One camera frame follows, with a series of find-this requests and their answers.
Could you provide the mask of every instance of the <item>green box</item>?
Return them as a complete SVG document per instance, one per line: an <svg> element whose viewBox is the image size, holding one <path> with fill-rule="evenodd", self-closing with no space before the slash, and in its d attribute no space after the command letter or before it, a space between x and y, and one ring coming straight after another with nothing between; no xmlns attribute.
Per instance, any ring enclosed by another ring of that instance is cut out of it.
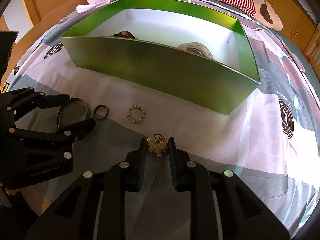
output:
<svg viewBox="0 0 320 240"><path fill-rule="evenodd" d="M155 42L87 36L126 9L151 9L187 15L233 31L237 50L235 57L240 70ZM79 22L61 40L78 67L135 82L222 114L230 114L260 84L255 58L239 20L193 3L118 0Z"/></svg>

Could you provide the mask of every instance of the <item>patterned bedspread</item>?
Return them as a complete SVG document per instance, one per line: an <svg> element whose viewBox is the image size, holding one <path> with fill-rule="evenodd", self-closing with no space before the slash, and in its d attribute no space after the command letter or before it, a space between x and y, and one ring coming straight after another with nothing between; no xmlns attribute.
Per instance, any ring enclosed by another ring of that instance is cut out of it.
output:
<svg viewBox="0 0 320 240"><path fill-rule="evenodd" d="M71 61L59 37L91 14L72 14L54 26L10 81L10 90L34 87L68 93L93 110L110 108L108 119L74 144L74 171L22 190L41 212L84 171L105 171L139 147L142 136L173 136L177 147L207 169L233 170L270 208L293 236L319 200L319 99L303 65L280 37L248 17L200 0L184 0L231 14L241 21L257 61L261 85L225 116L174 96L91 70ZM126 113L143 106L145 120L132 124ZM57 109L36 109L17 126L55 132ZM80 107L70 118L81 116ZM128 193L128 239L188 239L190 196L174 191L168 157L148 156L141 193Z"/></svg>

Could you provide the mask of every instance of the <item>plush toy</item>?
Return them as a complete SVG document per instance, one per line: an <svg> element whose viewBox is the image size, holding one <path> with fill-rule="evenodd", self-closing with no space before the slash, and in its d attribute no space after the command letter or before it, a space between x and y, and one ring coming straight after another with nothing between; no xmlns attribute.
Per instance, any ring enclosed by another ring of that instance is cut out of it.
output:
<svg viewBox="0 0 320 240"><path fill-rule="evenodd" d="M281 31L282 21L275 13L272 6L264 0L217 0L233 7L239 8L245 14L251 16L258 22L270 29Z"/></svg>

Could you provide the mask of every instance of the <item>bracelet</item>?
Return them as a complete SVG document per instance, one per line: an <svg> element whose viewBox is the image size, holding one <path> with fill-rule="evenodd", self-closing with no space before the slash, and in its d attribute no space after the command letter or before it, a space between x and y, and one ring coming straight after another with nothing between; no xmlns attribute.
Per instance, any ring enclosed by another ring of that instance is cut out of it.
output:
<svg viewBox="0 0 320 240"><path fill-rule="evenodd" d="M96 116L96 113L97 113L97 111L98 111L100 108L102 108L102 107L107 109L107 113L106 113L106 115L105 115L104 117L98 118L98 117ZM107 116L109 115L109 108L108 108L107 106L105 106L105 105L98 105L98 106L95 108L95 110L93 111L93 115L94 115L94 117L97 118L99 121L102 121L103 119L106 119Z"/></svg>
<svg viewBox="0 0 320 240"><path fill-rule="evenodd" d="M139 119L139 120L133 120L131 117L130 117L130 113L133 109L139 109L142 111L142 117ZM130 109L129 109L129 112L127 113L127 117L129 119L130 122L133 122L133 123L140 123L143 121L143 119L145 118L146 116L146 112L144 111L144 108L141 107L141 106L132 106Z"/></svg>
<svg viewBox="0 0 320 240"><path fill-rule="evenodd" d="M70 103L73 103L73 102L82 102L82 103L84 103L84 106L85 106L85 120L87 120L87 119L90 118L90 108L89 108L88 104L87 104L85 101L83 101L83 100L80 99L80 98L69 98L68 103L66 103L66 104L63 105L63 106L60 106L60 109L59 109L59 112L58 112L58 115L57 115L57 128L60 128L60 127L61 127L60 118L61 118L63 109L64 109L67 105L69 105Z"/></svg>

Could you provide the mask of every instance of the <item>wooden headboard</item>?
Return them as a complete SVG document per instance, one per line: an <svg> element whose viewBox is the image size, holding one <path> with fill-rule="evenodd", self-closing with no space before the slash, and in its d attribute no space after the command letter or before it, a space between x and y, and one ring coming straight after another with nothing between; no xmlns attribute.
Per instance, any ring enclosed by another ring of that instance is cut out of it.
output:
<svg viewBox="0 0 320 240"><path fill-rule="evenodd" d="M17 62L33 43L48 29L76 9L79 4L87 4L86 0L23 0L32 29L24 35L12 49L7 71L1 79L1 86L13 70ZM5 21L0 18L0 29L4 28Z"/></svg>

